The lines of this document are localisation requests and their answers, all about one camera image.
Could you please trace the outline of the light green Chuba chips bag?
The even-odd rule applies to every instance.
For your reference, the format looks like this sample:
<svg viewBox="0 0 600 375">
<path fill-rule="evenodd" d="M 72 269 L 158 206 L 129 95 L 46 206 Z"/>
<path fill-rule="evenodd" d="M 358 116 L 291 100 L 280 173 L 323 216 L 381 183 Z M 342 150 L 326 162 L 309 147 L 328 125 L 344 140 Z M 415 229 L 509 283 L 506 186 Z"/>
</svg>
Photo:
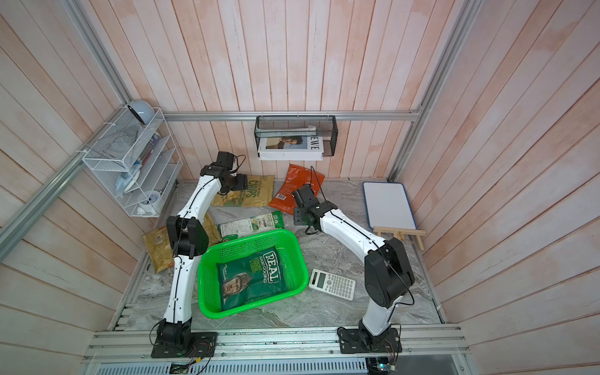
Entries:
<svg viewBox="0 0 600 375">
<path fill-rule="evenodd" d="M 225 242 L 276 229 L 284 229 L 283 213 L 278 210 L 246 219 L 235 220 L 219 224 L 217 229 Z"/>
</svg>

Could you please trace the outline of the red cassava chips bag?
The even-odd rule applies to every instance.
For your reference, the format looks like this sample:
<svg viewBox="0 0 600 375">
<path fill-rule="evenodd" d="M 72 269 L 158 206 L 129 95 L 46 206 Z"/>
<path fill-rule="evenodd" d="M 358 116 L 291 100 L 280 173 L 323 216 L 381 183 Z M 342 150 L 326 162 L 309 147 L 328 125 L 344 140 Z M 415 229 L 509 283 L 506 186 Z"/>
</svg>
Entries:
<svg viewBox="0 0 600 375">
<path fill-rule="evenodd" d="M 292 192 L 309 184 L 314 191 L 314 195 L 317 196 L 320 191 L 320 185 L 323 184 L 324 179 L 325 176 L 316 172 L 314 169 L 310 170 L 306 167 L 291 164 L 287 170 L 284 184 L 275 194 L 268 206 L 292 215 L 294 209 L 297 207 L 296 202 L 292 197 Z"/>
</svg>

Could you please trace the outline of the yellow kettle chips bag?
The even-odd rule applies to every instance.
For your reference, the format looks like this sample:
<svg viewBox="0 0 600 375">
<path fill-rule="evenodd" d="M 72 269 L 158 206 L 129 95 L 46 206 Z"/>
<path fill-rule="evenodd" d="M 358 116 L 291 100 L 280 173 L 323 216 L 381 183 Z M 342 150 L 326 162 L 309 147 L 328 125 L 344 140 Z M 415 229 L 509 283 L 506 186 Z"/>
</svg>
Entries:
<svg viewBox="0 0 600 375">
<path fill-rule="evenodd" d="M 264 207 L 273 198 L 274 176 L 248 176 L 247 189 L 217 195 L 212 200 L 215 207 Z"/>
</svg>

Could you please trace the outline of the dark green Real chips bag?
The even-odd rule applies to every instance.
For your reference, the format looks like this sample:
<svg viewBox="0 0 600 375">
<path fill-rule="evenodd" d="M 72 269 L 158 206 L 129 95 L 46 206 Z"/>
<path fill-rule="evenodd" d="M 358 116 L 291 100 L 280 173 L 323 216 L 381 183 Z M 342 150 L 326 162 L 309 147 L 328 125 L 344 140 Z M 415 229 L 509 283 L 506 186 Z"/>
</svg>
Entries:
<svg viewBox="0 0 600 375">
<path fill-rule="evenodd" d="M 217 264 L 221 309 L 238 308 L 288 290 L 275 247 Z"/>
</svg>

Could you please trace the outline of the brown paper chips bag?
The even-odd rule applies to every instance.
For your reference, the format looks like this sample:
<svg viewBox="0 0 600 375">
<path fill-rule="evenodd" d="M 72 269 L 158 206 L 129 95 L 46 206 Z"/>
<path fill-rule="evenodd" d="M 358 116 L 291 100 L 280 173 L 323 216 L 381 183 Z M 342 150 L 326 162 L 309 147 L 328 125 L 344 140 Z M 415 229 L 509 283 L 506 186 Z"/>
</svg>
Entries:
<svg viewBox="0 0 600 375">
<path fill-rule="evenodd" d="M 202 226 L 209 237 L 209 245 L 216 245 L 223 241 L 211 215 L 204 216 Z M 174 265 L 173 251 L 168 238 L 167 228 L 161 227 L 145 234 L 142 237 L 145 249 L 150 256 L 155 273 L 161 273 Z"/>
</svg>

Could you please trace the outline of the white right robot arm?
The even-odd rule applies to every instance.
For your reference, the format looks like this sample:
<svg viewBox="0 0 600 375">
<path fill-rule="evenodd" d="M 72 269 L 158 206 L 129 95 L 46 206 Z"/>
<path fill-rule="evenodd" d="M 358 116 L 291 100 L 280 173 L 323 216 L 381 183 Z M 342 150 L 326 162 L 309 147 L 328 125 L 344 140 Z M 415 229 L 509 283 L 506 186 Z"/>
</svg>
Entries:
<svg viewBox="0 0 600 375">
<path fill-rule="evenodd" d="M 412 295 L 414 272 L 403 243 L 386 240 L 349 219 L 332 202 L 320 201 L 309 184 L 292 192 L 296 207 L 295 224 L 304 224 L 315 233 L 325 233 L 348 248 L 364 265 L 364 286 L 370 297 L 359 322 L 363 336 L 382 338 L 391 327 L 395 307 L 405 295 Z"/>
</svg>

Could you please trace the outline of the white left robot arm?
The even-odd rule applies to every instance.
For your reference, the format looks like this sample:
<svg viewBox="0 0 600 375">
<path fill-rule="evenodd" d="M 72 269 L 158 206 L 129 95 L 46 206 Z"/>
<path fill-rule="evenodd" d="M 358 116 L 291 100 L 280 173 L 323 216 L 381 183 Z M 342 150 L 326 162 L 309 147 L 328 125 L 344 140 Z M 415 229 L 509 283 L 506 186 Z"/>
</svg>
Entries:
<svg viewBox="0 0 600 375">
<path fill-rule="evenodd" d="M 192 294 L 201 257 L 209 248 L 203 227 L 217 195 L 247 189 L 248 178 L 238 172 L 242 162 L 230 152 L 219 152 L 217 160 L 202 168 L 191 198 L 178 214 L 167 218 L 167 233 L 173 249 L 173 283 L 163 319 L 169 324 L 192 319 Z"/>
</svg>

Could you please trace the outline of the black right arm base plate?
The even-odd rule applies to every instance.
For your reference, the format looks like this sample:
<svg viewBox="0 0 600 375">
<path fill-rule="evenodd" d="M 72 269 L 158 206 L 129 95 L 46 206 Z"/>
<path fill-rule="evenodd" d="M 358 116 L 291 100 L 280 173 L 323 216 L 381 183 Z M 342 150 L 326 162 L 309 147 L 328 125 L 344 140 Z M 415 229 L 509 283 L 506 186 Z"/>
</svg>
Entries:
<svg viewBox="0 0 600 375">
<path fill-rule="evenodd" d="M 371 334 L 362 324 L 358 328 L 339 327 L 336 333 L 343 354 L 399 354 L 403 351 L 400 330 L 392 326 L 379 335 Z"/>
</svg>

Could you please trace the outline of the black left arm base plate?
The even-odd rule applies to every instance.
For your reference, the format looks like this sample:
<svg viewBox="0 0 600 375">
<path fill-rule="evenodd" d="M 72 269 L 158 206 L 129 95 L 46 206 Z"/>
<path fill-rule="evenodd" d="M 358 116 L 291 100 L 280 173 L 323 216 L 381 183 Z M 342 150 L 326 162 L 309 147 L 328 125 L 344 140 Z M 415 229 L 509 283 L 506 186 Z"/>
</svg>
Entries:
<svg viewBox="0 0 600 375">
<path fill-rule="evenodd" d="M 161 321 L 151 357 L 153 359 L 213 357 L 217 336 L 217 332 L 193 333 L 188 323 L 173 324 Z"/>
</svg>

